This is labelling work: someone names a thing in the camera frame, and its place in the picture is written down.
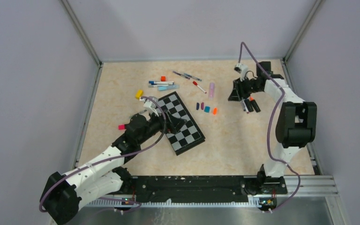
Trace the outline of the blue highlighter cap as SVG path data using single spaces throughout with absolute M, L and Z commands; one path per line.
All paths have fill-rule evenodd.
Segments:
M 205 106 L 203 111 L 206 112 L 206 113 L 209 113 L 209 112 L 210 112 L 210 107 L 209 107 L 209 106 Z

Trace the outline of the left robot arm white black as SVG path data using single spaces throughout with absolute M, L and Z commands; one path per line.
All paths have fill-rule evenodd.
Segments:
M 159 116 L 152 113 L 149 120 L 142 115 L 133 116 L 125 125 L 125 132 L 97 157 L 64 174 L 50 175 L 39 210 L 48 213 L 56 224 L 64 225 L 88 203 L 111 192 L 129 192 L 132 182 L 122 166 L 141 153 L 141 144 L 157 132 L 161 136 L 176 134 L 186 122 L 169 112 Z

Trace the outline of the white marker red cap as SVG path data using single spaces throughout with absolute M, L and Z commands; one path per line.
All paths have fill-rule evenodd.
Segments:
M 199 88 L 203 93 L 207 93 L 206 90 L 204 90 L 196 81 L 193 81 L 193 85 L 195 85 L 197 88 Z

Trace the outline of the white marker magenta end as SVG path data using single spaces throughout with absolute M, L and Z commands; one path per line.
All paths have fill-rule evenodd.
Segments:
M 245 111 L 247 114 L 249 114 L 249 110 L 248 110 L 248 107 L 247 107 L 246 101 L 245 101 L 245 100 L 243 100 L 243 101 L 242 101 L 242 103 L 243 103 L 244 111 Z

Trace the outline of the black highlighter orange cap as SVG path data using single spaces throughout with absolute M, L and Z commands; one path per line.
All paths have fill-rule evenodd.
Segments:
M 259 113 L 261 111 L 259 105 L 257 104 L 256 100 L 252 97 L 250 97 L 250 103 L 252 105 L 252 108 L 257 112 Z

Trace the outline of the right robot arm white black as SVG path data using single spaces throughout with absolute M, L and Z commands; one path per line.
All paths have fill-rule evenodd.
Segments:
M 275 185 L 283 185 L 281 179 L 293 156 L 314 140 L 317 105 L 298 97 L 282 75 L 272 72 L 269 61 L 257 63 L 251 79 L 247 77 L 250 71 L 246 65 L 237 63 L 234 70 L 240 77 L 233 80 L 228 101 L 240 102 L 246 113 L 258 112 L 260 108 L 251 95 L 264 92 L 280 110 L 275 128 L 277 146 L 274 151 L 268 150 L 270 159 L 262 165 L 254 182 L 260 192 L 269 193 Z

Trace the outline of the pale purple highlighter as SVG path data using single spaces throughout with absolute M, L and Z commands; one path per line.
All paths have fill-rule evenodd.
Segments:
M 215 84 L 213 82 L 211 82 L 210 86 L 209 86 L 208 99 L 213 100 L 214 99 L 214 94 L 215 94 Z

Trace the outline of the black highlighter blue tip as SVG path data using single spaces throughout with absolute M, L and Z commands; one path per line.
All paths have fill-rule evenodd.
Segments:
M 252 104 L 251 104 L 251 102 L 250 102 L 249 99 L 245 99 L 245 100 L 244 100 L 244 103 L 245 103 L 246 108 L 247 108 L 247 110 L 248 110 L 249 112 L 253 112 L 253 111 L 254 111 L 254 108 L 252 107 Z

